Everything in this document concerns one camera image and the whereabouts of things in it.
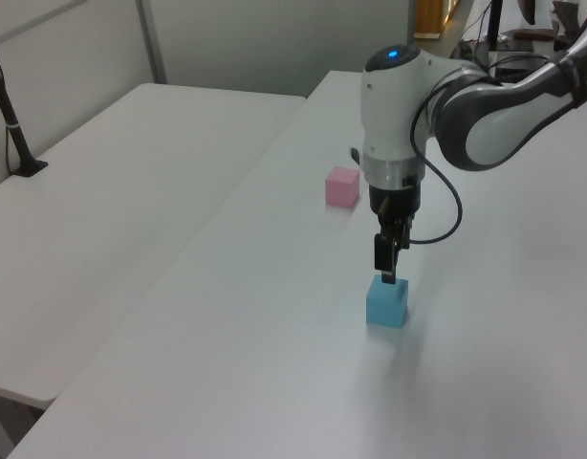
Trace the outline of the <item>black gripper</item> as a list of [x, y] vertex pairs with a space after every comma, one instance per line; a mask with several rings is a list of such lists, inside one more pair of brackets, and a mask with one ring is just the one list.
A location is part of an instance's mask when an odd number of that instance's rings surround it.
[[369, 186], [370, 208], [377, 215], [381, 231], [392, 237], [376, 234], [374, 237], [375, 270], [383, 283], [397, 282], [397, 247], [408, 250], [412, 221], [421, 205], [421, 186], [399, 190], [384, 190]]

